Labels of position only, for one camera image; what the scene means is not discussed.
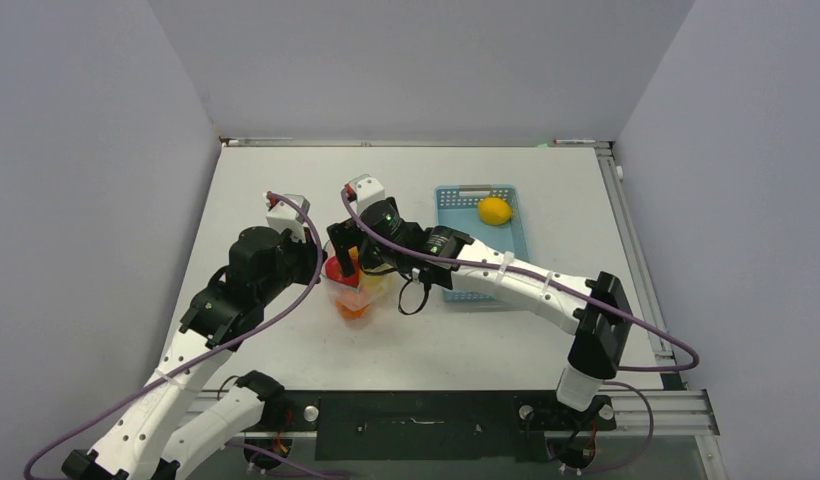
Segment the red apple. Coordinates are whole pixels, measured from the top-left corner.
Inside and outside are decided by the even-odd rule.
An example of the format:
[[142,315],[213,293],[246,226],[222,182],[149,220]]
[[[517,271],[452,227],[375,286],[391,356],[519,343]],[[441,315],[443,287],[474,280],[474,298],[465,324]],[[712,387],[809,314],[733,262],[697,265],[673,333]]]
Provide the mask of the red apple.
[[346,285],[352,288],[357,288],[360,284],[361,270],[356,258],[351,259],[352,274],[345,275],[343,273],[341,264],[336,256],[330,257],[325,263],[325,275],[329,280]]

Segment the clear zip top bag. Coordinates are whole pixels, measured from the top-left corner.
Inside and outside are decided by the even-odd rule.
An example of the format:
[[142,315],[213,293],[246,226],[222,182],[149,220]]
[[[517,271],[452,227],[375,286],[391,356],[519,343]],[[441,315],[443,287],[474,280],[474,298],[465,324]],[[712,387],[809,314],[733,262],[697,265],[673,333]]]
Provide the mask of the clear zip top bag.
[[381,302],[387,294],[392,291],[395,278],[392,274],[387,275],[389,279],[386,280],[383,285],[374,289],[361,289],[360,284],[357,288],[352,288],[329,280],[325,275],[325,263],[330,257],[335,256],[335,251],[330,241],[325,242],[323,250],[326,253],[326,259],[321,268],[321,284],[325,287],[327,295],[333,306],[335,301],[340,301],[350,308],[354,305],[369,304],[369,311],[374,305]]

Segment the orange fruit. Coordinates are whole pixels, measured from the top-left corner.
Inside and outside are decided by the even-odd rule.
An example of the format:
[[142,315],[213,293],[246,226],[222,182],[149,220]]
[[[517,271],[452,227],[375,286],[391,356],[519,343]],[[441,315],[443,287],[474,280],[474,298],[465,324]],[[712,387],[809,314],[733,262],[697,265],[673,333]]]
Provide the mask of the orange fruit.
[[346,321],[357,320],[365,317],[370,307],[369,304],[365,304],[354,305],[352,308],[350,308],[340,301],[335,301],[334,306],[338,312],[338,315]]

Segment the blue plastic basket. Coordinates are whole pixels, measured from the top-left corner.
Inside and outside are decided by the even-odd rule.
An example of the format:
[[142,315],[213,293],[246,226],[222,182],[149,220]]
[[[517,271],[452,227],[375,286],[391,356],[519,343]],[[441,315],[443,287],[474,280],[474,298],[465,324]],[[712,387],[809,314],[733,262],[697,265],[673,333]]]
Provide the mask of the blue plastic basket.
[[512,185],[438,186],[434,192],[439,225],[463,232],[500,255],[530,261],[527,236]]

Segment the yellow lemon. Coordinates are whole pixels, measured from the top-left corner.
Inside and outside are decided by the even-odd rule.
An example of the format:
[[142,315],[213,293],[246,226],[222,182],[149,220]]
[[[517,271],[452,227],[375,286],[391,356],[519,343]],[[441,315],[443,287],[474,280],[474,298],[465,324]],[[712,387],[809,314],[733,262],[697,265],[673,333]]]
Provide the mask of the yellow lemon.
[[479,219],[486,225],[501,226],[508,223],[512,216],[511,206],[502,198],[487,197],[477,204]]

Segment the orange yellow mango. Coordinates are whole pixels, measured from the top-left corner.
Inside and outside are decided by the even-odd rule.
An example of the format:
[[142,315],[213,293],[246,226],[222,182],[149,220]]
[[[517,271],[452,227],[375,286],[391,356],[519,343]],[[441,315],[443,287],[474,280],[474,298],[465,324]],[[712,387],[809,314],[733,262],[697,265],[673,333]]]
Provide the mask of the orange yellow mango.
[[373,274],[367,273],[363,271],[360,274],[360,288],[361,289],[374,289],[384,284],[389,277],[387,275],[382,275],[380,272],[374,272]]

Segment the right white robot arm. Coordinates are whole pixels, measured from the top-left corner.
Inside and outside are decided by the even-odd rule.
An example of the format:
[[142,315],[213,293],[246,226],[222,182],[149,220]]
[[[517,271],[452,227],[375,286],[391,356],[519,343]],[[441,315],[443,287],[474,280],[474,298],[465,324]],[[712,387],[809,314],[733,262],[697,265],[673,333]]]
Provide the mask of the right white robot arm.
[[[612,274],[560,274],[450,227],[423,228],[404,220],[392,197],[330,225],[327,232],[345,273],[355,264],[371,272],[394,269],[426,289],[439,286],[489,296],[573,336],[550,403],[553,419],[565,428],[575,428],[590,416],[599,388],[620,369],[632,311]],[[350,257],[352,249],[358,252],[356,262]]]

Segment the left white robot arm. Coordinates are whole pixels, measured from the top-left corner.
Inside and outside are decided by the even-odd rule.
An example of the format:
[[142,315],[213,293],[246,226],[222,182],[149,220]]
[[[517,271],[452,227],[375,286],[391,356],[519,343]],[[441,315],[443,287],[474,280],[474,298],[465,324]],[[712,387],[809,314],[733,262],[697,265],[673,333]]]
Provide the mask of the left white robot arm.
[[227,265],[193,297],[141,395],[91,447],[68,455],[65,476],[184,479],[239,432],[278,426],[284,388],[258,371],[187,424],[181,420],[244,337],[263,323],[266,306],[293,284],[312,287],[323,258],[318,236],[303,225],[242,231]]

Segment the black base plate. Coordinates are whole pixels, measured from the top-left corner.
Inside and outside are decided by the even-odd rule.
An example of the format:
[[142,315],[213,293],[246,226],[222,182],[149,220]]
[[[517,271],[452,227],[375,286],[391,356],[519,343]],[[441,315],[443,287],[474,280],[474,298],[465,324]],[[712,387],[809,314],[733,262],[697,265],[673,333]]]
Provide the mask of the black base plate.
[[264,427],[313,433],[318,460],[540,461],[574,422],[550,391],[288,391]]

